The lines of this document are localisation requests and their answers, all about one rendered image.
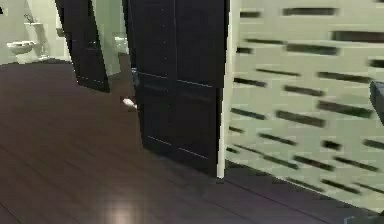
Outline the dark grey box furniture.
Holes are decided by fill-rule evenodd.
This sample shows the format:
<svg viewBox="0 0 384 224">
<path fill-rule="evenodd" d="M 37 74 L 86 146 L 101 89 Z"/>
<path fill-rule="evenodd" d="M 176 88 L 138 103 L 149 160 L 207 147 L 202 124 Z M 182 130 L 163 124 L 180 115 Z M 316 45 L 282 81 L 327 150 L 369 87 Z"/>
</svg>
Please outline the dark grey box furniture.
<svg viewBox="0 0 384 224">
<path fill-rule="evenodd" d="M 372 81 L 369 88 L 371 104 L 384 126 L 384 82 Z"/>
</svg>

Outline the dark panelled room door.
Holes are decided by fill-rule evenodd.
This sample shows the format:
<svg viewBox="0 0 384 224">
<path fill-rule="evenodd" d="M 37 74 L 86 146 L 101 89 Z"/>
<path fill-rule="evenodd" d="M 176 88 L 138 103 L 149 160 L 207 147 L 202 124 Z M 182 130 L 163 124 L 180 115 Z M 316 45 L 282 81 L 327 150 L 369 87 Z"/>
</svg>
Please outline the dark panelled room door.
<svg viewBox="0 0 384 224">
<path fill-rule="evenodd" d="M 229 0 L 123 0 L 145 149 L 217 174 Z"/>
<path fill-rule="evenodd" d="M 55 0 L 77 83 L 110 91 L 92 0 Z"/>
</svg>

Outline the small white floor object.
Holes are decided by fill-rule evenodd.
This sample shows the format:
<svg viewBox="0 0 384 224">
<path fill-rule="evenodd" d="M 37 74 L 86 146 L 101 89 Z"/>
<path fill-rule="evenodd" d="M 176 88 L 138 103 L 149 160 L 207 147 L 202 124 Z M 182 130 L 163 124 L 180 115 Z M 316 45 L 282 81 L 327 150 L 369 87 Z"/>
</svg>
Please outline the small white floor object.
<svg viewBox="0 0 384 224">
<path fill-rule="evenodd" d="M 131 99 L 129 98 L 124 98 L 122 100 L 123 104 L 126 105 L 129 109 L 133 109 L 133 110 L 136 110 L 137 109 L 137 104 L 132 101 Z"/>
</svg>

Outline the white toilet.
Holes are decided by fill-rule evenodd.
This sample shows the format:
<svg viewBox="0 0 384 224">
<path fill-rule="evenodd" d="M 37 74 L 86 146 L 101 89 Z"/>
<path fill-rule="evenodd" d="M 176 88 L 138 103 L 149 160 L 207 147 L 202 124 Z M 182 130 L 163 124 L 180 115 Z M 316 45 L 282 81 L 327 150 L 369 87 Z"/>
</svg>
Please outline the white toilet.
<svg viewBox="0 0 384 224">
<path fill-rule="evenodd" d="M 18 64 L 28 64 L 49 59 L 49 49 L 45 29 L 42 23 L 25 23 L 28 39 L 6 44 L 10 52 L 16 56 Z"/>
</svg>

